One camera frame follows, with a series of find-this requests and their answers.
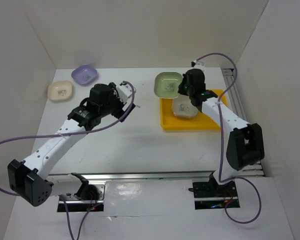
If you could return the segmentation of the aluminium side rail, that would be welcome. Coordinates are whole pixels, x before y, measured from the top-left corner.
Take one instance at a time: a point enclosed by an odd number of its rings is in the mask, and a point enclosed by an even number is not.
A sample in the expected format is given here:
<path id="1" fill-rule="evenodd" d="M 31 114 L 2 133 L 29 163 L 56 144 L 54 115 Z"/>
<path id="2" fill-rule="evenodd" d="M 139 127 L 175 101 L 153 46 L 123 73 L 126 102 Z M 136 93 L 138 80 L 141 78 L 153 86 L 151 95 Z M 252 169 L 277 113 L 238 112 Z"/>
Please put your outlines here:
<path id="1" fill-rule="evenodd" d="M 225 86 L 228 88 L 232 81 L 235 78 L 235 71 L 230 68 L 221 69 L 222 76 L 225 82 Z M 233 86 L 227 91 L 228 99 L 230 100 L 230 106 L 232 111 L 241 119 L 253 124 L 254 122 L 249 120 L 247 115 L 248 110 L 245 107 L 247 104 L 244 103 L 244 100 L 247 100 L 247 94 L 245 93 L 245 85 L 243 79 L 238 77 Z M 242 171 L 263 171 L 261 167 L 261 160 L 248 164 L 242 170 L 236 171 L 233 170 L 226 159 L 224 158 L 224 163 L 222 164 L 221 177 L 223 179 L 236 177 Z"/>

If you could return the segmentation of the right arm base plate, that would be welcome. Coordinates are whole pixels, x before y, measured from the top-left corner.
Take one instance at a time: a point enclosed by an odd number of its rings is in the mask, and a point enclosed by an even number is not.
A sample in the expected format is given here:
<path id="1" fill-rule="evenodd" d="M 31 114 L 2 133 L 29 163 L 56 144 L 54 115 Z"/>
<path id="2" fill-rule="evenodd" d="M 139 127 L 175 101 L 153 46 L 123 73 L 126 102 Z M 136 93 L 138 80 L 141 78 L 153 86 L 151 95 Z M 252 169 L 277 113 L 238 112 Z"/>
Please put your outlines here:
<path id="1" fill-rule="evenodd" d="M 208 182 L 193 182 L 188 191 L 193 193 L 195 210 L 240 208 L 236 184 L 232 181 L 225 187 L 212 190 Z"/>

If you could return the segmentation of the green panda plate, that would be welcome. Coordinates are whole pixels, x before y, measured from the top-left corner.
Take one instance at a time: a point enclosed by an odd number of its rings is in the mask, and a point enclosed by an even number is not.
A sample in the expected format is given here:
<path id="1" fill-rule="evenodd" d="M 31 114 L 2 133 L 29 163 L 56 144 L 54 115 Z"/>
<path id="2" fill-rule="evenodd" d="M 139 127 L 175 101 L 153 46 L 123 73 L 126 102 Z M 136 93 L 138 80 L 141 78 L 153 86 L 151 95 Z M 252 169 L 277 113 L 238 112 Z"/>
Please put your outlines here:
<path id="1" fill-rule="evenodd" d="M 161 72 L 154 79 L 154 94 L 163 99 L 175 99 L 183 77 L 178 72 Z"/>

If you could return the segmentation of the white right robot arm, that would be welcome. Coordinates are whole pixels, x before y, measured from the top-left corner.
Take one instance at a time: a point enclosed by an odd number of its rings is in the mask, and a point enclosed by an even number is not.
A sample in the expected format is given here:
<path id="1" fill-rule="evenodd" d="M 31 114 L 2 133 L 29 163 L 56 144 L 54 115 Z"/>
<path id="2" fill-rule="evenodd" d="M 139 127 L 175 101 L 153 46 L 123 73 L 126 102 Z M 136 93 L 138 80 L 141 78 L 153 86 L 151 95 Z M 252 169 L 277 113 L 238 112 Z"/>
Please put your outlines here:
<path id="1" fill-rule="evenodd" d="M 247 166 L 265 157 L 262 128 L 257 123 L 249 123 L 240 118 L 218 95 L 206 89 L 205 75 L 194 68 L 183 74 L 178 93 L 187 96 L 191 104 L 201 113 L 211 118 L 221 133 L 221 153 L 219 168 L 210 174 L 208 190 L 213 196 L 220 196 L 226 185 L 232 182 Z"/>

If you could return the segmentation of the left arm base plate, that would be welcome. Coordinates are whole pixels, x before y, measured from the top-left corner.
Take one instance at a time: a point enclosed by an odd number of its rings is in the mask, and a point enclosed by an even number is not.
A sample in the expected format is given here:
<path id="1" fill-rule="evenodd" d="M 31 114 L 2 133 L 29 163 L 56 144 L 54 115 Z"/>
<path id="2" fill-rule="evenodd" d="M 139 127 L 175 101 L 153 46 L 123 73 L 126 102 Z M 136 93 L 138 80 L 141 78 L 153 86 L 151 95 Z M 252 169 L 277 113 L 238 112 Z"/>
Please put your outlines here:
<path id="1" fill-rule="evenodd" d="M 92 212 L 103 212 L 105 190 L 105 181 L 95 181 L 89 185 L 89 189 L 83 198 L 67 193 L 64 196 L 64 199 L 67 204 L 68 211 L 70 213 L 84 213 L 91 208 Z"/>

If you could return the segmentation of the cream panda plate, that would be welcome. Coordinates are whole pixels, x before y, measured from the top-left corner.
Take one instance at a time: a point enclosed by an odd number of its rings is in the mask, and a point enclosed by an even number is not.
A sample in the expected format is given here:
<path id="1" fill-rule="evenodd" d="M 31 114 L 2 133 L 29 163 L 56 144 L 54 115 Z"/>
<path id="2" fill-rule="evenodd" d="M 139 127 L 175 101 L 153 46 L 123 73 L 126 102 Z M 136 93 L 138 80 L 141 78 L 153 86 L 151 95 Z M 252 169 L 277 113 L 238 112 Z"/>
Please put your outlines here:
<path id="1" fill-rule="evenodd" d="M 69 80 L 61 80 L 51 83 L 47 89 L 47 98 L 52 102 L 69 100 L 73 95 L 73 84 Z"/>
<path id="2" fill-rule="evenodd" d="M 188 96 L 179 95 L 172 100 L 171 106 L 173 115 L 180 118 L 194 118 L 198 114 L 198 109 L 192 105 Z"/>

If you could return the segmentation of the aluminium table edge rail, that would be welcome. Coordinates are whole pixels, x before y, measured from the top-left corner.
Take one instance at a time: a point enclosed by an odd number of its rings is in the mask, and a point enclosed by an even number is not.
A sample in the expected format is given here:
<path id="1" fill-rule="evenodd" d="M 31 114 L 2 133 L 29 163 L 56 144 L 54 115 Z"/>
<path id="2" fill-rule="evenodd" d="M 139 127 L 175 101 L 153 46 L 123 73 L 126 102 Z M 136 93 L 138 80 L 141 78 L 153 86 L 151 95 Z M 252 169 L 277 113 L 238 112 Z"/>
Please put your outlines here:
<path id="1" fill-rule="evenodd" d="M 211 171 L 175 171 L 175 172 L 132 172 L 132 173 L 81 173 L 90 181 L 149 181 L 172 179 L 208 178 Z"/>

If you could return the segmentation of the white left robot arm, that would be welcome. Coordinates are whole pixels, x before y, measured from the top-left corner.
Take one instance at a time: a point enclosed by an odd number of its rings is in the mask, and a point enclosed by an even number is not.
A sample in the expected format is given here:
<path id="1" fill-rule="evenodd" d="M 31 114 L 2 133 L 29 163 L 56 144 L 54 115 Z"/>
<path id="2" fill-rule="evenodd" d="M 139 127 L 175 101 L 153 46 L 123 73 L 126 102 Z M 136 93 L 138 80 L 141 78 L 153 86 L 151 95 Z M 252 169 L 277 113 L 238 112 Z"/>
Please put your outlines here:
<path id="1" fill-rule="evenodd" d="M 96 191 L 79 173 L 50 177 L 59 160 L 81 139 L 98 132 L 102 118 L 109 115 L 123 122 L 135 108 L 136 89 L 123 81 L 119 85 L 98 83 L 89 96 L 74 108 L 58 131 L 48 137 L 37 151 L 22 161 L 12 160 L 7 166 L 11 190 L 33 207 L 42 205 L 50 196 L 73 195 L 82 200 L 90 191 Z"/>

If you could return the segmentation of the yellow plastic bin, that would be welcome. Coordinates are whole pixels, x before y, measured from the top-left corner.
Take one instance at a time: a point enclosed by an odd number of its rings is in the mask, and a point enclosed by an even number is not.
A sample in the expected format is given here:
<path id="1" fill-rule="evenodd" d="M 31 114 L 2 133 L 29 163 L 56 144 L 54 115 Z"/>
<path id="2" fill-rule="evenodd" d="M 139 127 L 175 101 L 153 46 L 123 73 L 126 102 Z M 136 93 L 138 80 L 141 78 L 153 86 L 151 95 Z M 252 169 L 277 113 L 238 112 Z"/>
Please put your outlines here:
<path id="1" fill-rule="evenodd" d="M 176 117 L 172 111 L 174 98 L 160 99 L 160 125 L 166 131 L 219 130 L 220 127 L 207 115 L 198 111 L 193 118 Z"/>

